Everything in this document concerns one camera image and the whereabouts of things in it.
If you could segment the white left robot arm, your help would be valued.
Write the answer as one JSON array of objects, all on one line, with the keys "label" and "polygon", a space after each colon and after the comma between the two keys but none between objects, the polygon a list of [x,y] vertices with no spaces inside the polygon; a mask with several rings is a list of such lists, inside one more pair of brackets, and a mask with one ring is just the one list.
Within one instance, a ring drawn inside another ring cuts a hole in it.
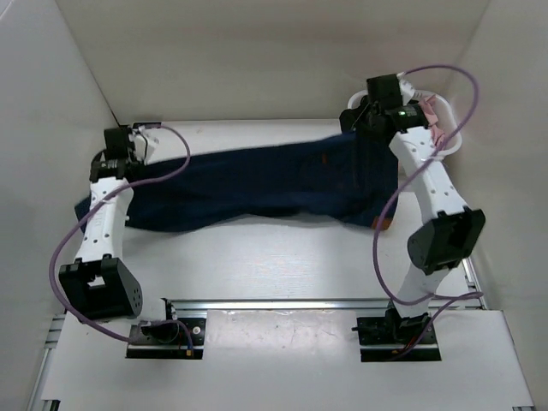
[{"label": "white left robot arm", "polygon": [[111,199],[108,193],[128,183],[142,161],[129,128],[104,131],[105,149],[90,169],[90,204],[100,205],[85,223],[74,263],[62,265],[59,281],[70,305],[90,320],[137,318],[143,308],[139,282],[122,262],[122,238],[131,188]]}]

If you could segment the dark blue denim trousers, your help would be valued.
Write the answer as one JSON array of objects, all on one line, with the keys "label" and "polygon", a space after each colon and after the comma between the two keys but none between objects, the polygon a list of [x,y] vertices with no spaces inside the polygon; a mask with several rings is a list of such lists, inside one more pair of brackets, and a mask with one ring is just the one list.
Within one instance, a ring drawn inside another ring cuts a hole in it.
[{"label": "dark blue denim trousers", "polygon": [[185,163],[178,176],[134,189],[130,227],[183,233],[244,215],[307,213],[371,228],[398,187],[395,155],[355,134],[131,165],[128,181],[159,178]]}]

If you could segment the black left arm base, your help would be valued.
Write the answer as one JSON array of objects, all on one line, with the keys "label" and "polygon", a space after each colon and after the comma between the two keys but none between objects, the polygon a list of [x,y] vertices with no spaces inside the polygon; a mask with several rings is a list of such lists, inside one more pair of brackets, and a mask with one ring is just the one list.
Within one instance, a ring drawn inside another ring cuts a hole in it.
[{"label": "black left arm base", "polygon": [[148,326],[132,325],[126,348],[126,358],[134,360],[202,360],[205,351],[207,314],[177,313],[187,327],[193,349],[188,348],[186,331],[178,324]]}]

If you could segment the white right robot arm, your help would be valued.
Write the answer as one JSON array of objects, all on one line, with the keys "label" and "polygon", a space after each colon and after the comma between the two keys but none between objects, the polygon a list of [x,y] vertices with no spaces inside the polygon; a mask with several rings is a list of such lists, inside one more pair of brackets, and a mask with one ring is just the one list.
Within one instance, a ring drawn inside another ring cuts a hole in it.
[{"label": "white right robot arm", "polygon": [[408,238],[408,273],[390,296],[384,331],[402,343],[423,319],[438,287],[470,256],[485,226],[485,213],[472,209],[457,192],[444,158],[462,143],[440,125],[436,108],[445,100],[432,92],[419,92],[402,74],[385,74],[366,81],[355,93],[341,119],[346,128],[372,133],[407,175],[404,187],[417,199],[421,225]]}]

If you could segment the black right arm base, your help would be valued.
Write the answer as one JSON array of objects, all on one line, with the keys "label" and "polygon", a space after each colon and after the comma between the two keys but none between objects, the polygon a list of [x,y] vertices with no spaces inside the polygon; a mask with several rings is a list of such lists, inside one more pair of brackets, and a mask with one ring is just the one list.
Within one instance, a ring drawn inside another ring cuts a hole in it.
[{"label": "black right arm base", "polygon": [[358,336],[360,361],[441,361],[431,320],[428,313],[403,319],[395,308],[388,309],[383,317],[357,318],[352,331]]}]

